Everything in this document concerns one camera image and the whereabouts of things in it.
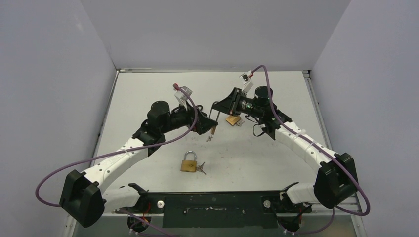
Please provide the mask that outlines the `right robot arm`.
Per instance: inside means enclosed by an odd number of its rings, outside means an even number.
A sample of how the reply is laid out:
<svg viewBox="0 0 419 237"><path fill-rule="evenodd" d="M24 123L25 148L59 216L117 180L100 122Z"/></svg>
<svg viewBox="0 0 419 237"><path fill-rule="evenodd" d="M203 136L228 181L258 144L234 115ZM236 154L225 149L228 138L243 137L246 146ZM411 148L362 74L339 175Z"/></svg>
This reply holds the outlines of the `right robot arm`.
<svg viewBox="0 0 419 237"><path fill-rule="evenodd" d="M328 209L338 207L359 191L354 159L348 153L338 154L308 136L272 101L273 90L260 86L249 98L244 90L234 88L212 109L230 116L245 114L257 120L263 134L282 143L305 161L315 172L314 183L296 183L285 188L279 205L291 212L300 203L320 203Z"/></svg>

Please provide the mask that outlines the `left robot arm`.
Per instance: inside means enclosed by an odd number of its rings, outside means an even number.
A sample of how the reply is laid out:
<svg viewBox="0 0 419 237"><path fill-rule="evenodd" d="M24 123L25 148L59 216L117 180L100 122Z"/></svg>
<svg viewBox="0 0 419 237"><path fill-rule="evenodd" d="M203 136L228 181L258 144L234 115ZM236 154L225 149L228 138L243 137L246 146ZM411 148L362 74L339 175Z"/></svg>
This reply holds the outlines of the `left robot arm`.
<svg viewBox="0 0 419 237"><path fill-rule="evenodd" d="M147 207L145 190L135 183L108 191L108 187L134 164L150 157L166 141L165 134L187 127L202 135L218 122L187 103L170 110L165 101L151 105L147 119L131 138L117 151L82 172L71 171L65 179L59 205L78 223L87 228L103 213L130 207L142 212Z"/></svg>

